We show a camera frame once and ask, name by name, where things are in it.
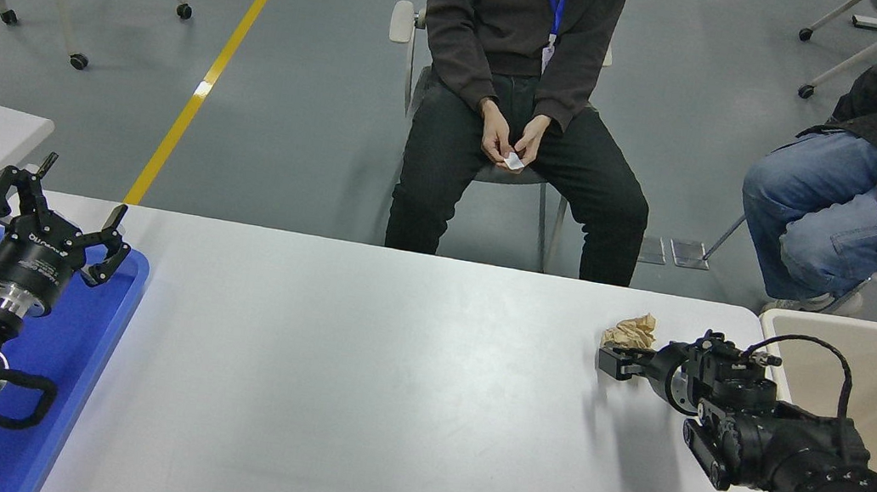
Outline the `person's right hand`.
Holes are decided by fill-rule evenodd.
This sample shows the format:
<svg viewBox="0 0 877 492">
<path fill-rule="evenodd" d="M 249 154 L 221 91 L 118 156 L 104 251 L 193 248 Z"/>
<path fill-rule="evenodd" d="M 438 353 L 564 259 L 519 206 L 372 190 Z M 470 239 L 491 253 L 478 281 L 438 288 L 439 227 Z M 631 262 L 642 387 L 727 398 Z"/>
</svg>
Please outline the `person's right hand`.
<svg viewBox="0 0 877 492">
<path fill-rule="evenodd" d="M 511 148 L 510 128 L 503 116 L 498 103 L 491 97 L 484 97 L 478 102 L 481 119 L 483 119 L 482 139 L 480 142 L 483 153 L 494 167 L 506 172 L 511 168 L 506 163 Z"/>
</svg>

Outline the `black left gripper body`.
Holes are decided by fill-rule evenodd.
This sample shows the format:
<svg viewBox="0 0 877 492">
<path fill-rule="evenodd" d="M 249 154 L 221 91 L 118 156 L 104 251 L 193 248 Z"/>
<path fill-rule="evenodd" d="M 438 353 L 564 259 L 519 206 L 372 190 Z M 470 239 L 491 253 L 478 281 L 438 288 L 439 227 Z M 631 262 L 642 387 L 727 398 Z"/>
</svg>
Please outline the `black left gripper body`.
<svg viewBox="0 0 877 492">
<path fill-rule="evenodd" d="M 41 303 L 55 304 L 75 270 L 85 261 L 83 247 L 66 244 L 80 229 L 68 221 L 19 215 L 0 241 L 0 285 L 13 284 Z"/>
</svg>

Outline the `person's left hand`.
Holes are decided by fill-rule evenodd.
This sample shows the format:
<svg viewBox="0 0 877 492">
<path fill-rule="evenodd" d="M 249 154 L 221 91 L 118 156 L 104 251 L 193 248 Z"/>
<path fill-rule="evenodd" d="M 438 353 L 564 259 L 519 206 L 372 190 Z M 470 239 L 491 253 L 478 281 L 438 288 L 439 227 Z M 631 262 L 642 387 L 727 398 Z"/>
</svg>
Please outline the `person's left hand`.
<svg viewBox="0 0 877 492">
<path fill-rule="evenodd" d="M 540 142 L 547 133 L 547 129 L 553 124 L 551 118 L 546 115 L 537 115 L 526 124 L 523 129 L 522 137 L 517 143 L 511 147 L 509 155 L 507 155 L 505 164 L 511 173 L 518 174 L 533 164 L 540 150 Z"/>
</svg>

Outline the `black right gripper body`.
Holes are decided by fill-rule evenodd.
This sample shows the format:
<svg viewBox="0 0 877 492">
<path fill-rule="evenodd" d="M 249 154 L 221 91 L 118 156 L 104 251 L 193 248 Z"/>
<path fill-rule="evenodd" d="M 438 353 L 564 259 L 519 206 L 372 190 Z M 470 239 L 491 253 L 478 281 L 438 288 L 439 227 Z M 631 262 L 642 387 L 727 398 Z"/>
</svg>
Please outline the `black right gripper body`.
<svg viewBox="0 0 877 492">
<path fill-rule="evenodd" d="M 645 376 L 654 392 L 677 412 L 693 417 L 697 393 L 696 383 L 688 374 L 687 365 L 694 359 L 693 345 L 670 342 L 647 362 Z"/>
</svg>

